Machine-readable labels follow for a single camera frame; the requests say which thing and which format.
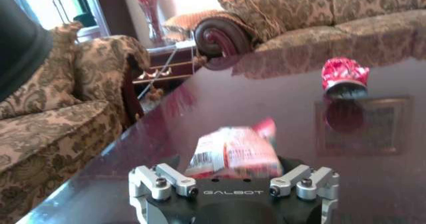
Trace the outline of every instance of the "rolled sofa arm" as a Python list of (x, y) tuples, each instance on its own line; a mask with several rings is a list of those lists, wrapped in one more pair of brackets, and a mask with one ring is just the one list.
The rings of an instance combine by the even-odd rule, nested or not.
[(204, 19), (195, 32), (197, 49), (208, 58), (252, 52), (249, 33), (225, 17)]

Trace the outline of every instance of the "glossy table surface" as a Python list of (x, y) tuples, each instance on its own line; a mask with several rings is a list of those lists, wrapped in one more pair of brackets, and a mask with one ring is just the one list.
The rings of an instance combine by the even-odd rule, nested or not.
[[(216, 61), (229, 68), (203, 68), (22, 223), (136, 224), (130, 170), (177, 160), (185, 170), (200, 136), (265, 117), (276, 121), (279, 155), (339, 171), (336, 223), (425, 223), (426, 61), (412, 50), (384, 58), (371, 71), (368, 99), (331, 103), (320, 71), (331, 54), (301, 72), (304, 57), (289, 53), (231, 57)], [(253, 67), (265, 63), (269, 70), (256, 76), (263, 71)]]

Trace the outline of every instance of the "window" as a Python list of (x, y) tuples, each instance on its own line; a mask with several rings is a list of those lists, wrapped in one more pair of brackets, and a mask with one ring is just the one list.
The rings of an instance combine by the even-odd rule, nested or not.
[(110, 31), (98, 0), (16, 0), (24, 11), (46, 29), (74, 20), (84, 24), (79, 32), (82, 41), (108, 36)]

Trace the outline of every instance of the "red and white snack package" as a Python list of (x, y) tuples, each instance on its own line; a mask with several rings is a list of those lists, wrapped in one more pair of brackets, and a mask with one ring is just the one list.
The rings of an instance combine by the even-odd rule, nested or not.
[(272, 119), (263, 125), (225, 127), (199, 139), (185, 176), (193, 178), (272, 178), (284, 169), (269, 142), (276, 136)]

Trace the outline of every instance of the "metal gripper bracket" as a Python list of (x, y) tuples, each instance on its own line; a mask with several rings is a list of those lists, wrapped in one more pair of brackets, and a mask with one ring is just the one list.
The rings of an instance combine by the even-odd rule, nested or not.
[(332, 211), (339, 207), (340, 175), (331, 168), (312, 170), (307, 165), (299, 165), (283, 177), (273, 178), (269, 192), (275, 197), (291, 194), (296, 186), (296, 194), (304, 201), (323, 197), (321, 223), (331, 223)]
[(192, 198), (199, 194), (196, 184), (193, 178), (185, 177), (168, 164), (159, 164), (152, 169), (147, 166), (132, 169), (128, 174), (128, 193), (130, 203), (136, 208), (139, 222), (148, 223), (146, 196), (150, 193), (154, 199), (165, 201), (171, 197), (173, 186), (180, 196)]

